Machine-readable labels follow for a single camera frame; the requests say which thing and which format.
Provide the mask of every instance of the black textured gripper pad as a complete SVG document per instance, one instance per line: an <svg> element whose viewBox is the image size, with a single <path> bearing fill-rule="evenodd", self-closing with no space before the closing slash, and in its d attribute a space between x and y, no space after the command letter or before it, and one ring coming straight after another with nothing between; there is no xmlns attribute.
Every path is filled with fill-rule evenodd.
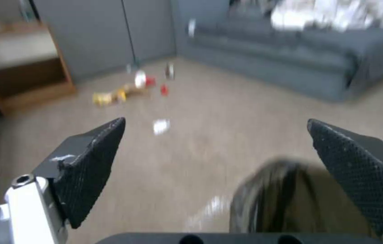
<svg viewBox="0 0 383 244"><path fill-rule="evenodd" d="M308 122L320 159L374 228L383 234L383 141L318 120Z"/></svg>
<svg viewBox="0 0 383 244"><path fill-rule="evenodd" d="M67 138L34 171L52 185L52 193L72 228L78 228L97 201L107 180L125 119L115 119L87 133Z"/></svg>

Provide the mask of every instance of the scattered items on floor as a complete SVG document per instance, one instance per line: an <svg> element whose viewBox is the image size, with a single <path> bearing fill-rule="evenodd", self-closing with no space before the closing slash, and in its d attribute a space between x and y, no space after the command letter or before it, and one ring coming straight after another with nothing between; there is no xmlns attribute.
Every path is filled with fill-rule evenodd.
<svg viewBox="0 0 383 244"><path fill-rule="evenodd" d="M92 102L98 106L107 106L117 101L113 93L94 93Z"/></svg>
<svg viewBox="0 0 383 244"><path fill-rule="evenodd" d="M166 79L175 79L175 67L173 63L168 62L166 65Z"/></svg>
<svg viewBox="0 0 383 244"><path fill-rule="evenodd" d="M131 72L132 65L127 65L127 72ZM173 63L169 62L166 66L166 79L174 79L175 70ZM115 102L125 102L127 97L134 94L145 94L148 92L149 87L156 85L156 79L153 76L148 76L145 71L139 70L136 72L134 78L134 84L126 84L122 88L119 88L116 91L111 93L94 93L92 101L98 106L107 106ZM167 85L163 84L160 87L160 92L162 96L169 95L169 88Z"/></svg>
<svg viewBox="0 0 383 244"><path fill-rule="evenodd" d="M167 85L163 84L160 87L160 93L162 94L162 96L168 96L169 95L169 88L167 87Z"/></svg>
<svg viewBox="0 0 383 244"><path fill-rule="evenodd" d="M111 93L94 93L93 102L98 106L111 105L114 102L127 101L127 97L135 94L146 94L148 90L143 88L137 88L134 84L126 84L122 88L117 89Z"/></svg>
<svg viewBox="0 0 383 244"><path fill-rule="evenodd" d="M117 90L117 96L122 102L125 102L128 96L135 94L146 94L147 92L148 90L145 87L138 88L134 84L126 84Z"/></svg>
<svg viewBox="0 0 383 244"><path fill-rule="evenodd" d="M161 135L169 130L170 121L168 119L155 120L153 123L153 128L154 128L154 135L156 136Z"/></svg>
<svg viewBox="0 0 383 244"><path fill-rule="evenodd" d="M139 70L136 72L134 84L136 85L137 88L154 86L156 85L156 79L154 77L147 76L145 71Z"/></svg>

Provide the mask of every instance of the wooden cabinet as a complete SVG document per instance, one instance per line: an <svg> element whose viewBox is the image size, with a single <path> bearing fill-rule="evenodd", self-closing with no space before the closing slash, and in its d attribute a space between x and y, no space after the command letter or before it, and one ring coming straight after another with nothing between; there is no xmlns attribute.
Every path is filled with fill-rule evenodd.
<svg viewBox="0 0 383 244"><path fill-rule="evenodd" d="M47 26L22 24L0 32L0 111L4 115L75 92Z"/></svg>

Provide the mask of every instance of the white object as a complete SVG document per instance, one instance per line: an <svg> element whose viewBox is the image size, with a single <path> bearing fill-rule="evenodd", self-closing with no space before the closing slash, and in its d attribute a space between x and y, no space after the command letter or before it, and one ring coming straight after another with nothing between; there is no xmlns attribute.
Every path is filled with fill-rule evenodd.
<svg viewBox="0 0 383 244"><path fill-rule="evenodd" d="M170 121L167 119L159 119L159 120L155 120L153 125L154 125L154 135L158 136L169 130Z"/></svg>
<svg viewBox="0 0 383 244"><path fill-rule="evenodd" d="M195 30L196 30L196 20L191 19L188 22L188 36L192 38L195 37Z"/></svg>
<svg viewBox="0 0 383 244"><path fill-rule="evenodd" d="M134 84L137 88L144 88L146 86L146 73L143 70L139 70L136 72Z"/></svg>
<svg viewBox="0 0 383 244"><path fill-rule="evenodd" d="M300 31L307 26L336 31L383 27L383 0L283 0L271 15L275 29Z"/></svg>

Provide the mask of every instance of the carpet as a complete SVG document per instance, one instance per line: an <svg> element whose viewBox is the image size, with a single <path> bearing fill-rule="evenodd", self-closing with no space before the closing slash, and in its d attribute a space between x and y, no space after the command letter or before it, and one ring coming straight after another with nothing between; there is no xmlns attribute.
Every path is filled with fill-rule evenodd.
<svg viewBox="0 0 383 244"><path fill-rule="evenodd" d="M383 139L383 82L334 104L182 58L173 60L176 80L165 81L166 62L144 70L168 85L167 97L154 88L150 96L94 106L94 92L133 82L132 74L115 73L80 83L75 96L0 118L1 193L66 137L123 116L127 127L111 177L82 227L69 230L68 243L131 231L224 232L232 194L269 159L323 167L306 130L309 118ZM159 136L157 119L171 125Z"/></svg>

